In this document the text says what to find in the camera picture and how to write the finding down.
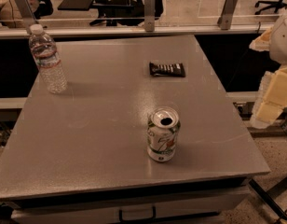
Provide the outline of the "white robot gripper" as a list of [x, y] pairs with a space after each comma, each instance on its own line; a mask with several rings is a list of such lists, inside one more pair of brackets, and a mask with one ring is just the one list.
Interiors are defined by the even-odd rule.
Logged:
[[275, 22], [255, 38], [249, 48], [269, 51], [273, 61], [282, 65], [275, 72], [266, 71], [261, 79], [250, 123], [256, 129], [265, 129], [275, 122], [287, 107], [287, 8]]

